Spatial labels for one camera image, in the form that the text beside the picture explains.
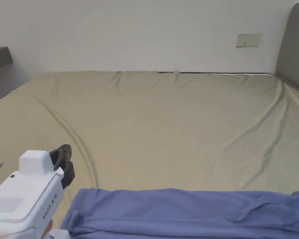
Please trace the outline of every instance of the folded blue garment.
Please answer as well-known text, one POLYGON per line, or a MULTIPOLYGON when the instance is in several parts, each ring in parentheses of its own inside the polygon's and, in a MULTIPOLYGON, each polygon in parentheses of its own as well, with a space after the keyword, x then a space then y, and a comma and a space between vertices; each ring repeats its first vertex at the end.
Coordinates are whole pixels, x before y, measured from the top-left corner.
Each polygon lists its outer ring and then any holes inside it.
POLYGON ((298 239, 299 192, 81 189, 61 228, 75 239, 298 239))

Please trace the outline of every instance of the electrical socket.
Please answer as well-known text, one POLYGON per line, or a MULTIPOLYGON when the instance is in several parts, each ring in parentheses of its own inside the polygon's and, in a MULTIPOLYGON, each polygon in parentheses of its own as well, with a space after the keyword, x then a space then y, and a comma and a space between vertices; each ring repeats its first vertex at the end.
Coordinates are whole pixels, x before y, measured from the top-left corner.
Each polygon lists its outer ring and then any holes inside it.
POLYGON ((261 33, 237 35, 236 47, 254 47, 260 43, 261 33))

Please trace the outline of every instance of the speaker grille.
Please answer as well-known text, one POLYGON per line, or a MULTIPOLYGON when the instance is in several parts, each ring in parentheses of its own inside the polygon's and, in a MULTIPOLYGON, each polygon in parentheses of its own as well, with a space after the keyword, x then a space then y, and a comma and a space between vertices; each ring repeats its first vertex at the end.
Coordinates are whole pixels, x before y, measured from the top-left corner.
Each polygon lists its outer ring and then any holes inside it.
POLYGON ((24 198, 1 198, 0 213, 13 213, 21 204, 24 198))

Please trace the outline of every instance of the gray headboard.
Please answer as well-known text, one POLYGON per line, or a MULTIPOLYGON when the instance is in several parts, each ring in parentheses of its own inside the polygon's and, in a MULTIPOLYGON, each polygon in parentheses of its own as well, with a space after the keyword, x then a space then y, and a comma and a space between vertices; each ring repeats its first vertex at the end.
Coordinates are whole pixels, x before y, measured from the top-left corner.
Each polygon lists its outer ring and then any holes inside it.
POLYGON ((299 3, 288 18, 280 47, 276 76, 299 90, 299 3))

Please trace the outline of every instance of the mattress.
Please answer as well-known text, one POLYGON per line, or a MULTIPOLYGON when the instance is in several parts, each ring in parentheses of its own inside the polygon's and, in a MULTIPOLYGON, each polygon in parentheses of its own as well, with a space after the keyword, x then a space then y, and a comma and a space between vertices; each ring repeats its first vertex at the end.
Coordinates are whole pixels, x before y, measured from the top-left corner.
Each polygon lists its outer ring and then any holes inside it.
POLYGON ((28 149, 72 146, 80 188, 299 191, 299 92, 275 76, 65 72, 0 100, 0 184, 28 149))

